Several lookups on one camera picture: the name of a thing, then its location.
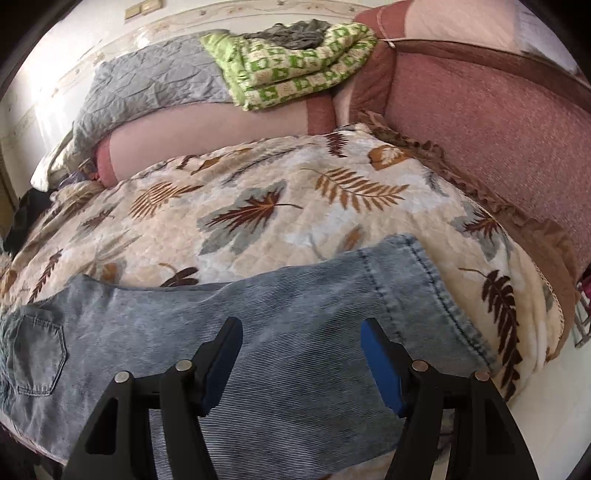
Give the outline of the blue denim pants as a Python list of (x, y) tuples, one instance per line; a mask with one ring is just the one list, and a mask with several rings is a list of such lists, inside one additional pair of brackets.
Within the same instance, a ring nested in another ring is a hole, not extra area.
[(231, 283), (140, 289), (79, 275), (3, 317), (2, 412), (65, 459), (116, 373), (163, 372), (229, 317), (242, 321), (242, 349), (201, 424), (224, 479), (318, 479), (396, 447), (402, 424), (360, 345), (368, 318), (443, 372), (498, 364), (420, 242), (401, 234)]

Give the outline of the black garment on sofa edge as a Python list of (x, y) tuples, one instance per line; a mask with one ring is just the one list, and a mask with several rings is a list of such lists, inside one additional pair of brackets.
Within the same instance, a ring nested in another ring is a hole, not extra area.
[(29, 189), (19, 200), (13, 223), (3, 240), (3, 251), (11, 257), (17, 255), (25, 244), (31, 229), (39, 217), (50, 208), (52, 191)]

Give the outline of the leaf-patterned quilted blanket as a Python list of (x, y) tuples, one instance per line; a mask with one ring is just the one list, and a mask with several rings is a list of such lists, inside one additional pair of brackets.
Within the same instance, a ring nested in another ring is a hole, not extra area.
[(171, 158), (112, 188), (70, 185), (2, 258), (1, 308), (79, 273), (144, 287), (230, 281), (409, 234), (496, 350), (497, 385), (513, 396), (570, 333), (570, 241), (478, 204), (442, 168), (436, 146), (397, 145), (366, 121)]

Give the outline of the white patterned pillow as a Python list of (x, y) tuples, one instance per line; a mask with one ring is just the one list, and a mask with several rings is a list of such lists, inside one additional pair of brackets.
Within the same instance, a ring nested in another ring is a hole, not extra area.
[(60, 143), (39, 161), (30, 178), (30, 185), (35, 190), (55, 190), (73, 173), (75, 166), (71, 156), (72, 141), (73, 132), (69, 131)]

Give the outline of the pink and maroon sofa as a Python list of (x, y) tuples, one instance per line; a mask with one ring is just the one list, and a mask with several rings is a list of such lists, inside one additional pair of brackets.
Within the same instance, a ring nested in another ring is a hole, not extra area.
[[(114, 186), (158, 161), (238, 143), (325, 134), (380, 114), (439, 144), (451, 175), (575, 278), (590, 265), (590, 89), (503, 39), (514, 1), (399, 1), (363, 11), (381, 44), (335, 90), (262, 112), (169, 107), (104, 134), (93, 152)], [(384, 42), (394, 40), (393, 46)]]

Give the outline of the grey quilted pillow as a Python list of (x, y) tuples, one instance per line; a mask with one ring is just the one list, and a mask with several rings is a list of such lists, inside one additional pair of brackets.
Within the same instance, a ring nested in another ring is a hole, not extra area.
[(96, 70), (73, 122), (71, 153), (87, 158), (115, 128), (163, 108), (231, 101), (221, 68), (200, 35), (150, 44)]

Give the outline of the green patterned folded blanket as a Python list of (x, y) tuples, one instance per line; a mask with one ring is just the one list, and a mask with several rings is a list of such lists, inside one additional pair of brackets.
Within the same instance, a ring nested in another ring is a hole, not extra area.
[(262, 110), (329, 90), (359, 71), (378, 39), (361, 23), (329, 26), (320, 46), (288, 49), (269, 40), (226, 32), (200, 43), (214, 59), (235, 106)]

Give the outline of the light grey cloth on backrest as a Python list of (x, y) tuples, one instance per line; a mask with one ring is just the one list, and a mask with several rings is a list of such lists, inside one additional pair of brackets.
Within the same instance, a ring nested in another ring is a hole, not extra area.
[(516, 43), (526, 54), (542, 57), (576, 74), (579, 67), (558, 36), (521, 1), (516, 2)]

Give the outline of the dark grey crumpled cloth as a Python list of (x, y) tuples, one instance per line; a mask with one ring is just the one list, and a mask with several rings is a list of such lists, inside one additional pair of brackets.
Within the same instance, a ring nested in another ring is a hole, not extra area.
[(312, 19), (284, 25), (276, 23), (262, 31), (245, 33), (245, 39), (262, 39), (290, 50), (314, 49), (321, 46), (325, 32), (331, 28), (329, 22)]

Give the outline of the beige wall light switches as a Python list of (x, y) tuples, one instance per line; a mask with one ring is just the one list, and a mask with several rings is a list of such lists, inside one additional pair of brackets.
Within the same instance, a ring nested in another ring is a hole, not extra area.
[(138, 16), (145, 16), (155, 11), (162, 9), (164, 6), (163, 0), (144, 0), (134, 4), (124, 11), (124, 20), (129, 21)]

